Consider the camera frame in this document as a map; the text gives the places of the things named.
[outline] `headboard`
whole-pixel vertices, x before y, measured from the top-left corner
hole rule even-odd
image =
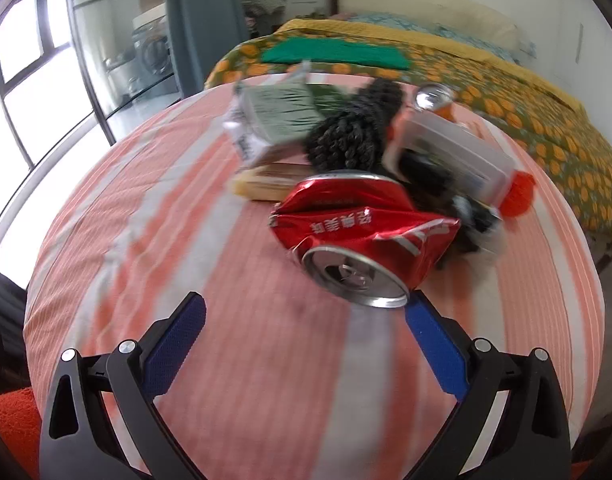
[[[330,12],[391,12],[423,26],[439,23],[511,52],[520,46],[521,31],[513,20],[471,0],[330,0]]]

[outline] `floral bedspread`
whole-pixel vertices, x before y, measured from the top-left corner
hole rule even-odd
[[[239,45],[219,61],[206,88],[250,76],[295,70],[297,65],[260,62],[265,49],[295,36],[335,37],[396,46],[410,60],[409,70],[317,62],[311,64],[311,69],[321,73],[380,76],[413,85],[436,81],[451,86],[457,92],[458,102],[498,126],[544,168],[586,231],[612,237],[612,147],[589,122],[585,110],[575,106],[573,98],[566,99],[564,92],[547,82],[540,83],[536,75],[526,76],[526,69],[518,69],[499,58],[491,60],[477,56],[477,52],[463,51],[453,47],[451,43],[455,42],[451,40],[438,38],[449,43],[437,43],[434,36],[403,31],[401,37],[394,39],[389,32],[393,29],[387,27],[358,23],[337,27],[322,23],[323,20],[301,20],[299,26],[285,26],[271,36]],[[350,25],[377,29],[353,30],[348,28]],[[386,38],[378,37],[380,29]]]

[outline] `bed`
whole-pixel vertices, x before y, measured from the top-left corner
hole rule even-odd
[[[512,20],[470,0],[331,0],[331,11],[335,19],[291,20],[270,36],[240,44],[217,63],[206,88],[295,70],[297,64],[262,62],[266,51],[290,38],[394,46],[409,61],[406,70],[343,60],[313,62],[311,70],[448,84],[460,104],[498,126],[544,168],[589,235],[612,240],[612,147],[579,101],[516,62],[522,32]],[[411,25],[353,18],[360,13]]]

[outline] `pink tablecloth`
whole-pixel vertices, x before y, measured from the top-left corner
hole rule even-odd
[[[343,75],[312,80],[365,83]],[[206,299],[207,325],[157,405],[209,478],[399,479],[454,399],[440,391],[401,310],[351,305],[318,288],[268,230],[271,205],[227,191],[239,166],[221,125],[231,93],[220,86],[140,126],[55,219],[25,323],[39,409],[63,349],[112,351],[195,290]],[[502,351],[548,349],[574,441],[592,400],[604,332],[584,235],[528,155],[470,111],[460,114],[535,175],[536,200],[508,222],[506,251],[495,265],[454,261],[422,288],[470,336],[486,336]],[[116,427],[138,463],[125,428]],[[492,428],[485,431],[492,436]]]

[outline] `sheer curtain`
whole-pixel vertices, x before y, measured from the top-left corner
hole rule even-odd
[[[177,85],[183,97],[203,90],[219,59],[248,38],[240,0],[166,0]]]

